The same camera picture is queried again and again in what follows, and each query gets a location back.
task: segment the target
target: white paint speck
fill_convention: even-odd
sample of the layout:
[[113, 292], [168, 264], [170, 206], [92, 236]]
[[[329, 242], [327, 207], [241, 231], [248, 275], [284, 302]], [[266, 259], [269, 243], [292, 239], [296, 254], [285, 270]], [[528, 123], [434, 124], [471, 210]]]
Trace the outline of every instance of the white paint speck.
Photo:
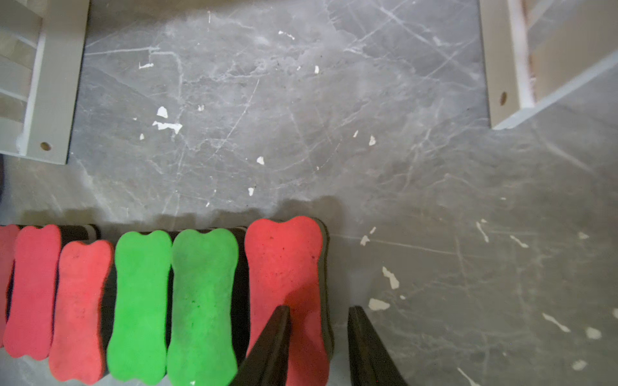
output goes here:
[[288, 38], [290, 38], [290, 39], [292, 39], [292, 40], [296, 40], [296, 39], [294, 38], [294, 36], [290, 35], [289, 33], [286, 33], [286, 32], [283, 32], [283, 31], [279, 31], [279, 34], [280, 34], [280, 35], [285, 35], [285, 36], [287, 36]]
[[159, 107], [159, 109], [156, 112], [156, 115], [167, 118], [167, 109], [163, 106]]
[[386, 267], [382, 267], [382, 274], [391, 282], [391, 289], [396, 290], [399, 288], [399, 280], [397, 280], [394, 273], [386, 269]]
[[601, 339], [603, 335], [601, 334], [601, 331], [597, 330], [596, 328], [588, 327], [586, 329], [586, 336], [588, 337], [588, 339], [597, 340], [597, 339]]
[[478, 221], [476, 222], [476, 228], [483, 235], [483, 238], [485, 239], [485, 242], [489, 243], [489, 236], [487, 236], [487, 234], [483, 231], [483, 228], [481, 228], [481, 223], [478, 222]]
[[519, 244], [519, 246], [521, 246], [522, 248], [530, 248], [530, 245], [526, 244], [526, 243], [522, 243], [521, 240], [519, 240], [517, 237], [511, 235], [510, 236], [511, 240], [515, 240], [516, 243]]
[[575, 371], [582, 371], [588, 365], [588, 362], [580, 359], [578, 361], [573, 362], [571, 368]]
[[152, 126], [158, 126], [159, 130], [165, 130], [166, 128], [171, 128], [176, 134], [178, 134], [180, 129], [182, 129], [181, 124], [162, 124], [161, 122], [157, 122], [157, 121], [154, 121]]
[[565, 326], [564, 324], [560, 324], [555, 317], [547, 315], [546, 313], [543, 313], [543, 317], [545, 318], [546, 321], [548, 322], [552, 322], [553, 324], [557, 325], [558, 328], [560, 328], [563, 332], [571, 332], [571, 329], [568, 328], [567, 326]]
[[474, 380], [472, 380], [472, 378], [470, 378], [468, 374], [464, 373], [464, 371], [461, 370], [459, 367], [457, 368], [457, 370], [463, 375], [464, 378], [468, 380], [468, 382], [470, 383], [470, 386], [481, 386], [478, 383], [474, 382]]
[[385, 309], [389, 309], [389, 307], [391, 307], [391, 305], [385, 301], [374, 298], [369, 299], [369, 309], [372, 311], [384, 311]]

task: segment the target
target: green eraser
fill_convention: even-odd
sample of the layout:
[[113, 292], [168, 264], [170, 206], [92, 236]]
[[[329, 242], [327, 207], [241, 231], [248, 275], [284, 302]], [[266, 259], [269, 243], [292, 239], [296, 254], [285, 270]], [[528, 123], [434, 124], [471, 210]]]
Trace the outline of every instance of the green eraser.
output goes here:
[[121, 381], [165, 376], [167, 281], [172, 240], [162, 230], [125, 233], [116, 245], [117, 295], [108, 367]]
[[184, 230], [174, 240], [172, 385], [227, 386], [236, 375], [230, 315], [238, 261], [237, 239], [227, 229]]

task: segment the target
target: gray marble tile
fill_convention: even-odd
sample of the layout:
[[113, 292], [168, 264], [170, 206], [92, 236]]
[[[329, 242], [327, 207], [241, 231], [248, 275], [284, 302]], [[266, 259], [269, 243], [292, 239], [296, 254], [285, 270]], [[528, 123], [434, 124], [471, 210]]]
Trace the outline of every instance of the gray marble tile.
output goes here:
[[[3, 223], [94, 222], [117, 240], [316, 216], [329, 385], [350, 384], [353, 304], [410, 385], [615, 384], [615, 97], [591, 84], [492, 132], [476, 1], [94, 0], [85, 52], [69, 164], [5, 159]], [[4, 350], [0, 369], [0, 384], [55, 384]]]

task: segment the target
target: red foam pad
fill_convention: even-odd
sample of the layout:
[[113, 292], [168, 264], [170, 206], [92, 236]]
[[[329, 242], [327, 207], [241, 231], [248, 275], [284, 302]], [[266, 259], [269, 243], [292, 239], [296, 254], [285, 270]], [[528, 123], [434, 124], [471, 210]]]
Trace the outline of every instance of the red foam pad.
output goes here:
[[114, 247], [99, 240], [67, 244], [60, 255], [54, 339], [49, 369], [59, 381], [77, 379], [92, 385], [103, 377], [101, 301], [112, 266]]
[[6, 327], [6, 303], [15, 261], [15, 239], [19, 233], [17, 225], [0, 227], [0, 347]]
[[4, 330], [4, 347], [13, 358], [49, 355], [56, 269], [62, 237], [60, 228], [25, 227], [15, 241], [15, 273], [11, 313]]
[[328, 381], [318, 274], [323, 241], [320, 226], [309, 217], [281, 224], [258, 220], [245, 237], [251, 308], [248, 352], [274, 309], [288, 305], [292, 319], [288, 386], [323, 386]]

